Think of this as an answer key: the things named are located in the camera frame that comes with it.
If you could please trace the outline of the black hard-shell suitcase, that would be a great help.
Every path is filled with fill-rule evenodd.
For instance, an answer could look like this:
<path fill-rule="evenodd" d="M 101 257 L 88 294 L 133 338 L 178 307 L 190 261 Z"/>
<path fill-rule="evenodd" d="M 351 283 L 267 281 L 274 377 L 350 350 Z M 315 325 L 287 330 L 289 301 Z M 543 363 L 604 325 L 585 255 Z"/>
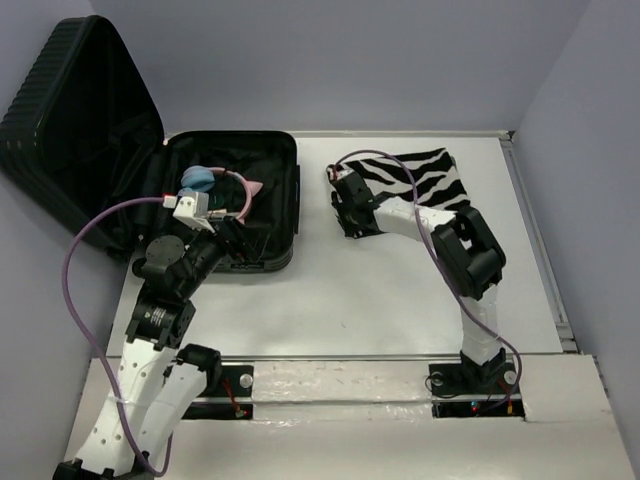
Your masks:
<path fill-rule="evenodd" d="M 222 167 L 263 183 L 245 220 L 254 262 L 224 272 L 289 264 L 299 227 L 295 139 L 282 131 L 186 131 L 167 137 L 124 41 L 106 18 L 60 21 L 1 122 L 2 171 L 71 232 L 94 217 L 87 242 L 118 260 L 185 227 L 151 204 L 180 189 L 191 166 Z"/>

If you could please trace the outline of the dark green round puff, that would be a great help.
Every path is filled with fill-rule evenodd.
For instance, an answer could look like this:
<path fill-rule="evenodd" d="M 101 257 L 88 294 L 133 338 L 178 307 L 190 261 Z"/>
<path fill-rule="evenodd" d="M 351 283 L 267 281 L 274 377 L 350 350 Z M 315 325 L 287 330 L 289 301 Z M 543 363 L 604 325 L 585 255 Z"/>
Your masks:
<path fill-rule="evenodd" d="M 210 195 L 209 196 L 209 208 L 217 210 L 223 208 L 225 205 L 224 197 L 222 195 Z"/>

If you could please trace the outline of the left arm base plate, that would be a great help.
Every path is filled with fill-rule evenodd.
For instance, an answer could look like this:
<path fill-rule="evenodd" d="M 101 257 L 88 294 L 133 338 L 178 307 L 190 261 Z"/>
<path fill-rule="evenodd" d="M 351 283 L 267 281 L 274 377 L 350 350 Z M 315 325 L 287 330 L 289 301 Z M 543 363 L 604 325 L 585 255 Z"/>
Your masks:
<path fill-rule="evenodd" d="M 248 421 L 253 419 L 254 366 L 224 364 L 216 385 L 208 385 L 187 408 L 183 420 Z"/>

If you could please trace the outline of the silver glitter tube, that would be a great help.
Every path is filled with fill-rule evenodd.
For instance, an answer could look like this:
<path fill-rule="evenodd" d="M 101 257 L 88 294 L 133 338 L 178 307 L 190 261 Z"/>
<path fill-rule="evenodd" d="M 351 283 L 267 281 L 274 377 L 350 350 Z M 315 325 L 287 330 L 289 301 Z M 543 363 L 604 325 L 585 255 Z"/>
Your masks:
<path fill-rule="evenodd" d="M 219 209 L 219 210 L 210 210 L 208 212 L 208 215 L 210 220 L 214 220 L 214 219 L 223 219 L 227 216 L 235 218 L 237 213 L 229 212 L 227 209 Z"/>

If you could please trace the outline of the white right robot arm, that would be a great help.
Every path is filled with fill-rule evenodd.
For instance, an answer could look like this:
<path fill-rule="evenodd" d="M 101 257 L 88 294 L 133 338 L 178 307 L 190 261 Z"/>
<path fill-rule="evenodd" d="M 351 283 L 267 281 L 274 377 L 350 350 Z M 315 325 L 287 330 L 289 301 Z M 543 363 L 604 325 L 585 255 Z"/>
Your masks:
<path fill-rule="evenodd" d="M 460 306 L 460 360 L 429 368 L 426 384 L 440 399 L 491 394 L 520 364 L 498 333 L 497 290 L 506 256 L 480 212 L 437 210 L 397 195 L 375 195 L 351 169 L 328 174 L 331 204 L 347 237 L 397 234 L 421 241 Z"/>

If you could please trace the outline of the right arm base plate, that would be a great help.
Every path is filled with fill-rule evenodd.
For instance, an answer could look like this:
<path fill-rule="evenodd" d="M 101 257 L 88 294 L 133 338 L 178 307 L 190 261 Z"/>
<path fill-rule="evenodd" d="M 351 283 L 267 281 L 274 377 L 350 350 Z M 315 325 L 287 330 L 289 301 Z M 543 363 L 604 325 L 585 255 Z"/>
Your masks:
<path fill-rule="evenodd" d="M 459 363 L 436 363 L 429 366 L 425 388 L 430 393 L 432 414 L 447 418 L 525 418 L 525 409 L 517 388 L 510 396 L 516 368 L 507 362 L 488 383 L 471 386 L 462 378 Z"/>

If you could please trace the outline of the blue pink cat-ear headphones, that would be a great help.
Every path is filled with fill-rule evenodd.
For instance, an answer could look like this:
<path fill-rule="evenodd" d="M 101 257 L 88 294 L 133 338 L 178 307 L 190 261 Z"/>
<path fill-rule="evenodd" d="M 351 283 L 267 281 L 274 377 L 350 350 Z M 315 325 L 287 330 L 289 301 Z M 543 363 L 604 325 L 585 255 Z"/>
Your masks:
<path fill-rule="evenodd" d="M 195 165 L 188 167 L 181 178 L 178 195 L 185 195 L 187 192 L 203 192 L 210 195 L 222 195 L 225 205 L 221 209 L 232 212 L 235 193 L 244 194 L 244 202 L 236 212 L 236 218 L 241 224 L 245 223 L 252 208 L 254 197 L 261 191 L 263 183 L 259 181 L 247 180 L 240 173 L 222 167 L 205 167 Z"/>

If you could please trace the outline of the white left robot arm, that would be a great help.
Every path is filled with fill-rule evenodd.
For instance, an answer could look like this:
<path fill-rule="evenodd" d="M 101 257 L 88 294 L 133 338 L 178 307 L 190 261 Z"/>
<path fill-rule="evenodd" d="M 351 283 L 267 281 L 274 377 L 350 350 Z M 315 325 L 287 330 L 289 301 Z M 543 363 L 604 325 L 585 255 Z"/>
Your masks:
<path fill-rule="evenodd" d="M 219 351 L 182 340 L 195 316 L 191 301 L 225 258 L 253 259 L 240 223 L 226 217 L 189 240 L 153 240 L 135 263 L 142 279 L 118 368 L 105 369 L 111 388 L 74 458 L 57 479 L 155 479 L 168 467 L 173 430 L 191 403 L 221 383 Z"/>

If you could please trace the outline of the zebra print pouch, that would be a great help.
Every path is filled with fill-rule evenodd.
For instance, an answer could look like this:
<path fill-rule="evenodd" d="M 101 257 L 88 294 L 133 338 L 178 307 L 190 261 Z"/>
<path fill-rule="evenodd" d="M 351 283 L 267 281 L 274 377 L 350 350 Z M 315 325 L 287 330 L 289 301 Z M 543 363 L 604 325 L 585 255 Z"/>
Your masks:
<path fill-rule="evenodd" d="M 355 155 L 326 167 L 329 181 L 343 170 L 360 175 L 374 196 L 398 196 L 405 201 L 445 211 L 458 211 L 471 204 L 455 159 L 444 147 L 435 150 L 359 158 Z"/>

